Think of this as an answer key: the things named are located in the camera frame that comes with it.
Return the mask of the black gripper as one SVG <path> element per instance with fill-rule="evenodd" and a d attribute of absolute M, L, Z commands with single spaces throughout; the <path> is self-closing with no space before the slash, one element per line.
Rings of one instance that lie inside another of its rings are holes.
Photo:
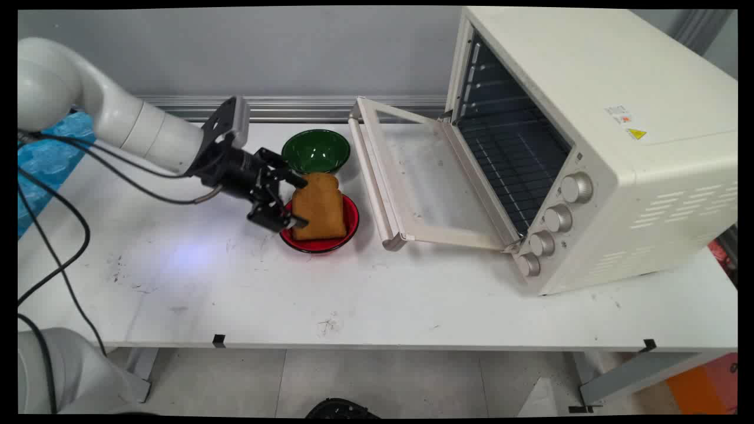
<path fill-rule="evenodd" d="M 272 233 L 305 228 L 309 220 L 286 209 L 280 198 L 280 181 L 296 188 L 309 182 L 289 166 L 282 155 L 259 148 L 251 154 L 242 148 L 210 148 L 199 162 L 202 185 L 220 187 L 221 193 L 250 203 L 247 220 Z"/>

